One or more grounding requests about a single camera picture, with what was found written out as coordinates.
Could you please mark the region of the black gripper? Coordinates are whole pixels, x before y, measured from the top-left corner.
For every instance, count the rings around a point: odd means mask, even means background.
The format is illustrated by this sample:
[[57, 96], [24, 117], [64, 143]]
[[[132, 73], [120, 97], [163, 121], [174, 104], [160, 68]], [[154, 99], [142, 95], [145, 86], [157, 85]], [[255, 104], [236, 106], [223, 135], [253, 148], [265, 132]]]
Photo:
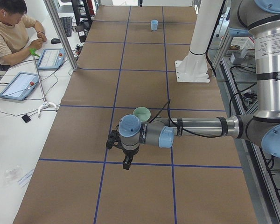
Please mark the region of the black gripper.
[[133, 161], [133, 156], [138, 153], [139, 148], [137, 147], [133, 150], [122, 149], [122, 151], [125, 154], [125, 158], [123, 160], [123, 169], [129, 170]]

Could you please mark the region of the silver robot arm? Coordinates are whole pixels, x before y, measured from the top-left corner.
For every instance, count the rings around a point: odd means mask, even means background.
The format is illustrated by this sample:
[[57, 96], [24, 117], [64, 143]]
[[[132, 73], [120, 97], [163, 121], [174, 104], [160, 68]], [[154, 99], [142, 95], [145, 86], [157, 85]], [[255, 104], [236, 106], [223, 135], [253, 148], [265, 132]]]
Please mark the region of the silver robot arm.
[[118, 148], [129, 169], [140, 144], [170, 148], [175, 136], [205, 138], [232, 136], [248, 140], [266, 153], [280, 158], [280, 0], [234, 0], [229, 31], [232, 36], [255, 39], [258, 108], [253, 115], [214, 119], [155, 117], [140, 121], [126, 115], [119, 122]]

